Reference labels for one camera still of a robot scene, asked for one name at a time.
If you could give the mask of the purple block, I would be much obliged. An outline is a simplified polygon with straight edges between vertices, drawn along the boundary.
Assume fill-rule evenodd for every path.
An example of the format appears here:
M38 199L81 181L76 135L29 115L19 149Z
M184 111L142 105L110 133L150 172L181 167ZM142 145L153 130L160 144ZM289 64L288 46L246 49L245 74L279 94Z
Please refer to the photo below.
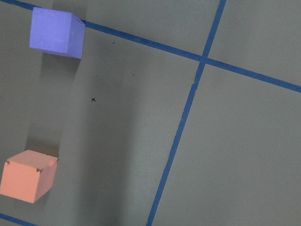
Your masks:
M34 7L29 47L64 57L81 59L85 24L73 13Z

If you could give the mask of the orange block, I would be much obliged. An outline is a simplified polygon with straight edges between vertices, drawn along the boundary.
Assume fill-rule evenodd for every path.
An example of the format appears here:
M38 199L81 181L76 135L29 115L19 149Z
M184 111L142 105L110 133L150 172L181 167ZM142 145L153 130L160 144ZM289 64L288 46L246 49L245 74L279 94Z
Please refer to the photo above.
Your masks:
M4 163L0 194L35 203L53 186L58 158L32 150L23 151Z

